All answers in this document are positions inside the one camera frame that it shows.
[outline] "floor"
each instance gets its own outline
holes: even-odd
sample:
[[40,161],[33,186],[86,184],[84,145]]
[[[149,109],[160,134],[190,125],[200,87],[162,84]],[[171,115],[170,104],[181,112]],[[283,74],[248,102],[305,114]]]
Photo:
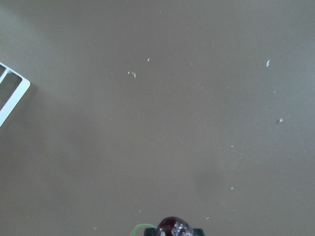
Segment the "floor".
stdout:
[[0,2],[0,235],[314,234],[315,1]]

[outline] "green wire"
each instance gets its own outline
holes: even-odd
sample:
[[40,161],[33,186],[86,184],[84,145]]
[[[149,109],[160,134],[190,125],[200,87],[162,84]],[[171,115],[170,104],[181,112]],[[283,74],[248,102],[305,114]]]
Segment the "green wire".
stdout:
[[156,229],[157,227],[151,224],[139,224],[139,225],[136,225],[136,227],[134,227],[130,236],[135,236],[137,231],[141,228],[155,228]]

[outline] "white plastic object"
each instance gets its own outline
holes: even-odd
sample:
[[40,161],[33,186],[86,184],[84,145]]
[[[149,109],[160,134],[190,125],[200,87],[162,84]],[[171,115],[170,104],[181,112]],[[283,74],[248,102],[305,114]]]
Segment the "white plastic object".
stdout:
[[4,106],[2,108],[0,107],[1,109],[0,110],[0,127],[1,127],[5,119],[9,116],[13,108],[16,106],[16,104],[23,97],[24,93],[30,87],[30,82],[27,79],[25,79],[23,76],[21,76],[20,74],[16,73],[11,68],[2,64],[1,62],[0,62],[0,65],[5,68],[2,75],[0,75],[0,86],[5,78],[8,79],[8,77],[10,77],[10,76],[6,77],[10,73],[15,74],[17,77],[19,77],[19,79],[21,79],[20,83],[17,85],[15,90],[12,92],[12,94],[9,96],[9,99],[5,102]]

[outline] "dark red ball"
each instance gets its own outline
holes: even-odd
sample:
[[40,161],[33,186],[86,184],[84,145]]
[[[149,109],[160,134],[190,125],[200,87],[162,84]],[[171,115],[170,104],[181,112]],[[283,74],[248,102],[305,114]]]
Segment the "dark red ball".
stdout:
[[161,221],[156,236],[193,236],[193,230],[185,220],[172,216]]

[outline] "brown surface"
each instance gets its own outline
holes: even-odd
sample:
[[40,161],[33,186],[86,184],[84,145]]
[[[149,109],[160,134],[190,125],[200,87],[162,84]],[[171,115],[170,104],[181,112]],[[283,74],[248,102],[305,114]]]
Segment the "brown surface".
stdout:
[[207,236],[313,235],[314,12],[1,0],[0,61],[31,88],[0,129],[0,235],[128,236],[170,215]]

